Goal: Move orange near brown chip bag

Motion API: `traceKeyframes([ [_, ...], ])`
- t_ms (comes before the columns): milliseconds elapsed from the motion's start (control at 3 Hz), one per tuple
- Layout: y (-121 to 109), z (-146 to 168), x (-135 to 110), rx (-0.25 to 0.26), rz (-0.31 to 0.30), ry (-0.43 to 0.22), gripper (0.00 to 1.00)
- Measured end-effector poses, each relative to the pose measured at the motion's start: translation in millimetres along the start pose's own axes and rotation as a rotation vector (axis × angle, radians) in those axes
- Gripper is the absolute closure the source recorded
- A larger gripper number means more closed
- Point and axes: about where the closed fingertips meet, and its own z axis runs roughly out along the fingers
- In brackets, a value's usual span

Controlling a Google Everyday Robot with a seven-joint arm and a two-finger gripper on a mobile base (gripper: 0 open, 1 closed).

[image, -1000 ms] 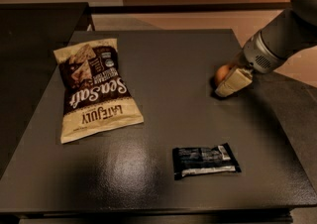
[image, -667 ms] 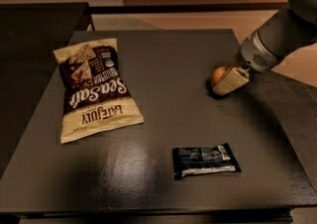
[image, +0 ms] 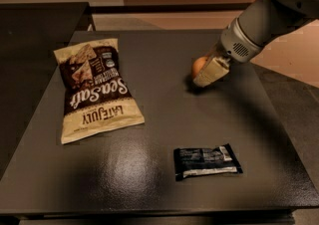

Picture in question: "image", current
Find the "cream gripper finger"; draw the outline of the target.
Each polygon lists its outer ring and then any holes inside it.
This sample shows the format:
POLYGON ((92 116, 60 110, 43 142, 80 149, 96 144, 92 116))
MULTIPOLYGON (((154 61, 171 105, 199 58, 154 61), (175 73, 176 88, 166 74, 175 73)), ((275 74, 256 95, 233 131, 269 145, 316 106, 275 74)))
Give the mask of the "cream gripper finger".
POLYGON ((196 86, 204 88, 227 75, 229 68, 229 58, 207 57, 206 63, 192 81, 196 86))
POLYGON ((221 57, 222 46, 219 43, 214 44, 209 51, 205 54, 206 57, 221 57))

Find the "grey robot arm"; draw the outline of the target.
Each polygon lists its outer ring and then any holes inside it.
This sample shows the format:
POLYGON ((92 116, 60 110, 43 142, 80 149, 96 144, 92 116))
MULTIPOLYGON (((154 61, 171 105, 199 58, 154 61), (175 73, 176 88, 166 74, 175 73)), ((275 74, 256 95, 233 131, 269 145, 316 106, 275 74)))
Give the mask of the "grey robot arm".
POLYGON ((221 32, 207 55, 197 59, 192 80, 204 88, 228 74, 234 63, 256 57, 274 39, 319 18, 319 0, 255 0, 221 32))

